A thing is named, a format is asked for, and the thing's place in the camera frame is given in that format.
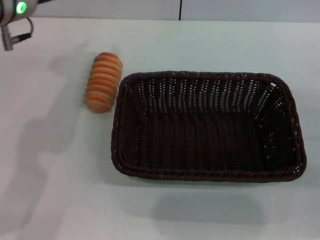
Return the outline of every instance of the green led light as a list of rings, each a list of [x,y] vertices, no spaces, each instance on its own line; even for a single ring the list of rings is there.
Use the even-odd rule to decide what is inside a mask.
[[[21,1],[16,5],[17,14],[23,14],[26,10],[27,10],[27,4],[24,1]]]

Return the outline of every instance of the orange and white toy food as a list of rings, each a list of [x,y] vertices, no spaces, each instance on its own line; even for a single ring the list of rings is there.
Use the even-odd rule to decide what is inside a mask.
[[[122,66],[113,53],[102,52],[95,57],[84,96],[84,104],[94,113],[108,112],[114,105]]]

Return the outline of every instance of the white wall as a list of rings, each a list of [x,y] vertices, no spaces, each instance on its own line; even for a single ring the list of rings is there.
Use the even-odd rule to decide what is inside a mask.
[[[183,0],[181,19],[320,23],[320,0]]]
[[[54,0],[40,4],[35,17],[179,19],[180,0]]]

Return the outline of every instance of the white table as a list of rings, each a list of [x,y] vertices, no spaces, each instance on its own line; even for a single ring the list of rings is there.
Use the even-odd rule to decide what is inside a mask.
[[[34,19],[0,52],[0,240],[320,239],[320,24]],[[12,33],[26,31],[17,22]],[[308,158],[284,183],[151,181],[111,162],[113,112],[82,97],[93,58],[123,76],[263,72],[292,90]]]

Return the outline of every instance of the wicker basket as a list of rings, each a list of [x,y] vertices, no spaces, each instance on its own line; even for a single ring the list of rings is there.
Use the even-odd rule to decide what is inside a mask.
[[[121,173],[154,180],[288,182],[307,165],[292,94],[262,73],[127,76],[111,152]]]

